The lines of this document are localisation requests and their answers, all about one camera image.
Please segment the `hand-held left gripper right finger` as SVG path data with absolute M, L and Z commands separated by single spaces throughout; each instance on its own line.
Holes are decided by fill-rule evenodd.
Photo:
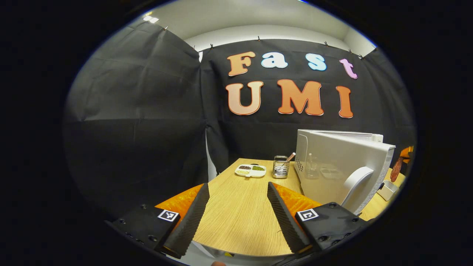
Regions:
M 331 249 L 370 225 L 338 203 L 320 204 L 273 182 L 268 183 L 267 198 L 289 249 L 297 255 Z

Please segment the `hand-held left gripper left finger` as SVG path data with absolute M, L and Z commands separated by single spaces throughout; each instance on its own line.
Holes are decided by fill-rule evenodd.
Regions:
M 180 259 L 194 239 L 209 198 L 208 183 L 203 183 L 159 204 L 141 204 L 105 223 L 144 249 Z

